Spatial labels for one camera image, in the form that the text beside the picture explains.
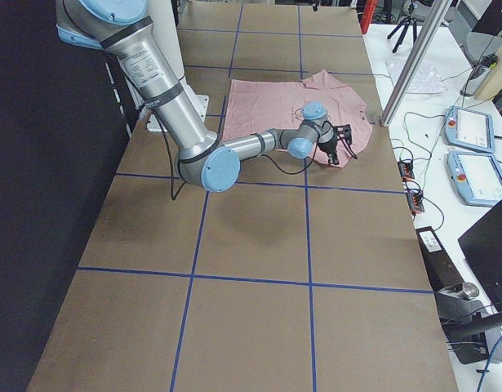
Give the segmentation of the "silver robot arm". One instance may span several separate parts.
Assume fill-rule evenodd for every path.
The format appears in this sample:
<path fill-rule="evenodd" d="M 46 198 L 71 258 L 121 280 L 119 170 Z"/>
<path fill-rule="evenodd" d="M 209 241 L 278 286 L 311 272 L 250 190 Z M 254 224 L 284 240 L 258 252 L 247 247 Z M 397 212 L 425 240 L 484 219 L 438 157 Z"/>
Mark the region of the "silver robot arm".
<path fill-rule="evenodd" d="M 119 59 L 164 136 L 177 144 L 171 171 L 184 182 L 224 192 L 237 181 L 243 161 L 275 149 L 298 159 L 321 150 L 329 164 L 337 165 L 338 132 L 318 102 L 305 105 L 296 129 L 270 129 L 234 140 L 209 131 L 153 37 L 146 1 L 58 1 L 56 17 L 63 42 Z"/>

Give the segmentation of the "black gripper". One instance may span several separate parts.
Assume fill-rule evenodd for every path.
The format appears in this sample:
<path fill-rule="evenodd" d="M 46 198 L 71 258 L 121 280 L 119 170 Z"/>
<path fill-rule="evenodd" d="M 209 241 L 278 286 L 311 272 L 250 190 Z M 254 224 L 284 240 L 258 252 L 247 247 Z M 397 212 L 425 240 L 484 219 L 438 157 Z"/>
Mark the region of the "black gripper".
<path fill-rule="evenodd" d="M 320 142 L 319 149 L 328 154 L 328 164 L 330 166 L 338 166 L 340 164 L 337 154 L 337 145 L 339 141 L 349 154 L 352 153 L 352 128 L 349 124 L 333 126 L 328 123 L 328 125 L 327 134 L 331 134 L 331 138 L 328 141 Z"/>

